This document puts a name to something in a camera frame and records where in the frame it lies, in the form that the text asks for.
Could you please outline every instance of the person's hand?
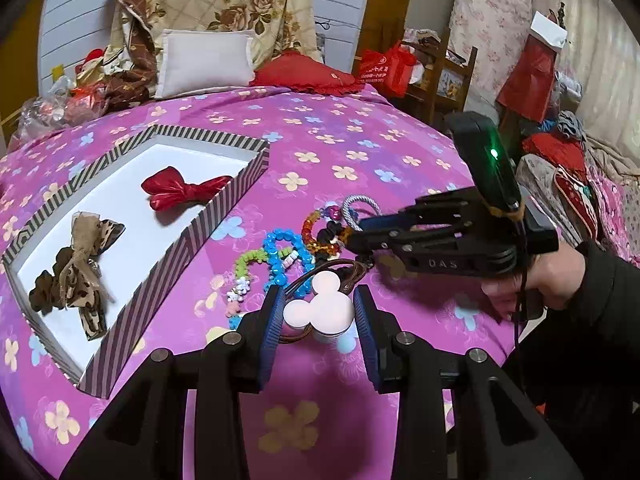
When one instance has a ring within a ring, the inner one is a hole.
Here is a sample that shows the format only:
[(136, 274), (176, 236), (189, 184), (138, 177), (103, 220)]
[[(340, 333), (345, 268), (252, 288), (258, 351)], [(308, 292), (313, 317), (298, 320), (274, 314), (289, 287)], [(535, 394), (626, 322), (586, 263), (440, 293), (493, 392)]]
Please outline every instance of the person's hand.
[[(561, 240), (558, 252), (541, 254), (534, 259), (527, 275), (527, 289), (536, 288), (542, 293), (546, 306), (562, 310), (580, 288), (585, 266), (584, 256)], [(521, 274), (485, 279), (482, 291), (498, 313), (507, 318), (515, 312), (521, 283)]]

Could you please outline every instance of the metal screw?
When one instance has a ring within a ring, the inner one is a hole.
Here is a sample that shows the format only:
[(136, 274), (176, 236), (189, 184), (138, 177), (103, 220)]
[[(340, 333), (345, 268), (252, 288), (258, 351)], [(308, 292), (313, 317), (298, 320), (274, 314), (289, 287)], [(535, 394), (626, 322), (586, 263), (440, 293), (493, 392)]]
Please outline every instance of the metal screw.
[(161, 363), (169, 357), (169, 351), (166, 348), (156, 348), (151, 352), (151, 360), (156, 363)]
[(486, 352), (481, 348), (472, 348), (469, 351), (469, 357), (476, 363), (484, 363), (486, 361)]
[(239, 332), (227, 332), (222, 336), (222, 342), (225, 345), (237, 345), (242, 341), (242, 335)]
[(398, 334), (396, 334), (396, 341), (401, 345), (411, 345), (415, 342), (415, 335), (411, 332), (398, 332)]

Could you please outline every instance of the pink bedsheet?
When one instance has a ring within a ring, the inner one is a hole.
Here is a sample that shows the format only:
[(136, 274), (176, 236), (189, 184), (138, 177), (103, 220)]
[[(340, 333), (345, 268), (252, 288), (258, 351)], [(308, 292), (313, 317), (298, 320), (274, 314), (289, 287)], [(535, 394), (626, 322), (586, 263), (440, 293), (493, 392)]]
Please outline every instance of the pink bedsheet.
[[(313, 209), (356, 192), (372, 196), (384, 212), (395, 212), (417, 196), (470, 184), (449, 139), (395, 110), (369, 86), (343, 98), (277, 88), (210, 94), (112, 114), (3, 159), (0, 249), (58, 186), (151, 123), (261, 137), (272, 143), (271, 160), (165, 299), (114, 394), (154, 348), (174, 353), (202, 348), (207, 337), (228, 326), (232, 264), (240, 253), (258, 248), (266, 232), (299, 232)], [(250, 269), (257, 283), (244, 304), (248, 310), (261, 305), (264, 267)], [(21, 443), (58, 476), (108, 401), (78, 392), (62, 376), (31, 335), (4, 269), (0, 272), (0, 388)], [(482, 311), (484, 297), (475, 280), (410, 275), (387, 254), (364, 283), (403, 329), (437, 348), (462, 353), (479, 346), (501, 363), (513, 347), (512, 326)], [(191, 397), (184, 446), (188, 479), (193, 478), (193, 405)], [(287, 472), (304, 480), (389, 478), (398, 396), (373, 390), (355, 330), (331, 342), (310, 337), (280, 346), (265, 391), (243, 396), (241, 409), (254, 480)], [(450, 424), (448, 397), (445, 410)]]

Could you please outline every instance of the white round puck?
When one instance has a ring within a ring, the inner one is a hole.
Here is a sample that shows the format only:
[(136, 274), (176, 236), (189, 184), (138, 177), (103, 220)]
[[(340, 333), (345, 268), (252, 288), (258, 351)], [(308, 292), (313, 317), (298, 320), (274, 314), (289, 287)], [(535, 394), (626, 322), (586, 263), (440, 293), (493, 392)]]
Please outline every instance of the white round puck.
[(340, 278), (335, 272), (323, 270), (311, 279), (311, 288), (316, 294), (337, 292), (340, 289)]
[(310, 306), (311, 324), (323, 335), (337, 336), (351, 326), (353, 303), (341, 292), (323, 292), (311, 300)]
[(284, 306), (284, 322), (301, 330), (311, 323), (311, 312), (311, 305), (305, 300), (291, 300)]

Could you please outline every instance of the red bow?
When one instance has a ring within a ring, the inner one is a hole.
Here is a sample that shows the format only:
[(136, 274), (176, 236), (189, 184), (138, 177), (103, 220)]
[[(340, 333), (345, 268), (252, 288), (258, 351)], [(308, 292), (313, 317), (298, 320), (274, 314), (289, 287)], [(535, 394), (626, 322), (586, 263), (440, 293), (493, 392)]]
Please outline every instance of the red bow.
[(185, 202), (206, 203), (230, 180), (230, 176), (219, 176), (202, 184), (185, 184), (180, 172), (169, 166), (146, 179), (142, 189), (151, 195), (151, 209), (162, 211)]

